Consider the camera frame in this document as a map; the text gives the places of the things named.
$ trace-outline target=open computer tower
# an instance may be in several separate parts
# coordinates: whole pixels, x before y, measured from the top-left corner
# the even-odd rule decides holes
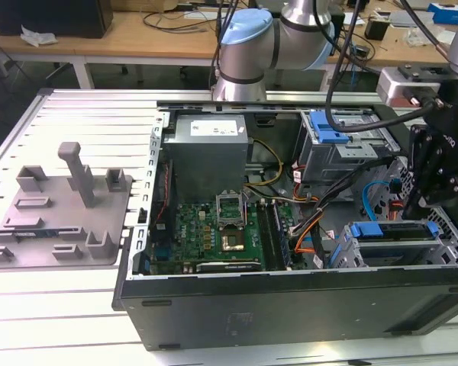
[[[318,103],[163,102],[156,120],[113,302],[147,350],[423,335],[458,314],[458,204],[402,220],[405,125],[335,133]],[[337,180],[391,154],[292,236]]]

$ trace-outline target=wooden table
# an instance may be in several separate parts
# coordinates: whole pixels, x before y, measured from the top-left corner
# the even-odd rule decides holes
[[[368,18],[374,10],[398,10],[391,2],[372,0],[361,14]],[[160,25],[175,27],[196,21],[163,19]],[[93,88],[89,63],[125,63],[134,65],[209,66],[215,49],[214,31],[207,25],[200,26],[204,32],[171,34],[147,27],[137,12],[115,12],[114,20],[106,35],[98,39],[58,37],[58,43],[33,47],[20,37],[0,36],[0,45],[17,61],[44,61],[72,63],[81,88]],[[365,26],[356,27],[356,34],[363,35]],[[403,63],[444,63],[444,59],[432,46],[410,48],[404,41],[405,30],[387,30],[383,41],[372,41],[375,57],[369,66],[397,66]],[[355,37],[358,44],[366,43]],[[0,59],[7,57],[0,52]],[[336,56],[328,63],[335,63]]]

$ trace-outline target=blue box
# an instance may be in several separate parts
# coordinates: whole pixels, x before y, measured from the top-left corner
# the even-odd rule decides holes
[[[434,13],[433,21],[435,24],[458,25],[458,5],[442,6],[431,3],[427,11]]]
[[[326,112],[313,111],[309,114],[309,117],[320,143],[348,143],[350,141],[347,135],[332,129],[329,122],[327,122]]]

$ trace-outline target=blue cable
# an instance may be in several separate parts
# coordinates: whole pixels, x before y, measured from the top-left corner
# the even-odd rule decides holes
[[[376,216],[375,213],[373,212],[372,208],[369,205],[368,201],[368,190],[372,185],[389,185],[389,182],[387,181],[371,181],[369,184],[365,186],[363,189],[362,193],[362,199],[363,199],[363,208],[365,209],[366,213],[368,214],[368,217],[371,221],[376,221]]]

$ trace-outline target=black computer side panel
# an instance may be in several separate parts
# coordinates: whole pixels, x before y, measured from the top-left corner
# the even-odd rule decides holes
[[[147,350],[418,336],[458,314],[458,268],[181,276],[114,292]]]

